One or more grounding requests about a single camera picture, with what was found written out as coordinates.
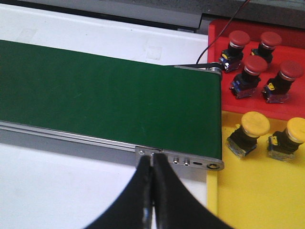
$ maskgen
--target red plastic board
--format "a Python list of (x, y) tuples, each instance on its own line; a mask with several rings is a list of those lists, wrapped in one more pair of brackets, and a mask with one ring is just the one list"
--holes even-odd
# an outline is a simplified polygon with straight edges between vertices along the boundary
[[(209, 42), (212, 42), (227, 23), (226, 20), (214, 20), (209, 27)], [(229, 89), (230, 82), (240, 73), (240, 69), (223, 73), (222, 80), (222, 109), (225, 111), (246, 113), (248, 111), (258, 111), (270, 118), (289, 120), (292, 117), (305, 118), (305, 75), (298, 78), (291, 85), (288, 92), (290, 98), (283, 104), (267, 104), (261, 93), (263, 86), (269, 78), (274, 78), (279, 71), (280, 63), (284, 60), (296, 61), (305, 68), (305, 32), (290, 28), (274, 27), (263, 24), (233, 21), (225, 33), (209, 49), (208, 62), (217, 62), (221, 51), (226, 49), (229, 43), (228, 35), (234, 30), (242, 30), (249, 34), (251, 41), (246, 45), (243, 53), (244, 58), (251, 53), (251, 49), (256, 49), (260, 42), (260, 35), (265, 31), (278, 33), (283, 42), (277, 46), (273, 52), (273, 61), (266, 72), (261, 73), (261, 82), (252, 97), (236, 99)]]

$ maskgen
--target button base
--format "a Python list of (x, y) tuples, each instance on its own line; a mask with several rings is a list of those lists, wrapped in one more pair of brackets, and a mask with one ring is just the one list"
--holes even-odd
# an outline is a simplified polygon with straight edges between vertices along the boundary
[(268, 104), (282, 104), (287, 99), (289, 99), (289, 94), (272, 94), (272, 91), (268, 88), (268, 86), (264, 86), (262, 90), (263, 97)]
[(241, 149), (231, 138), (227, 138), (226, 146), (238, 157), (243, 158), (247, 156), (251, 151), (256, 149), (257, 144), (253, 145), (251, 149)]
[(267, 153), (268, 157), (278, 160), (278, 161), (284, 161), (284, 162), (291, 161), (295, 158), (294, 154), (285, 154), (285, 153), (276, 151), (275, 145), (273, 145), (273, 143), (272, 143), (272, 136), (270, 136), (268, 138), (268, 142), (269, 142), (268, 153)]

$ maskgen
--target green belt surface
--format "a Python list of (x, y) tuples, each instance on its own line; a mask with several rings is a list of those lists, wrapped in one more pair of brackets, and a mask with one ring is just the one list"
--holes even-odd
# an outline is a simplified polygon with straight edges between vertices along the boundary
[(221, 159), (220, 80), (0, 41), (0, 120)]

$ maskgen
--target yellow plastic board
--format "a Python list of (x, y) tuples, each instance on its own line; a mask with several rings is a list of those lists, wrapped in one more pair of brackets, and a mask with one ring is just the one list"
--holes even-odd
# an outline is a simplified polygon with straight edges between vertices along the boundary
[(270, 132), (239, 159), (225, 142), (242, 115), (223, 112), (225, 168), (217, 175), (208, 173), (208, 208), (236, 229), (305, 229), (305, 144), (291, 162), (267, 157), (268, 136), (287, 124), (269, 119)]

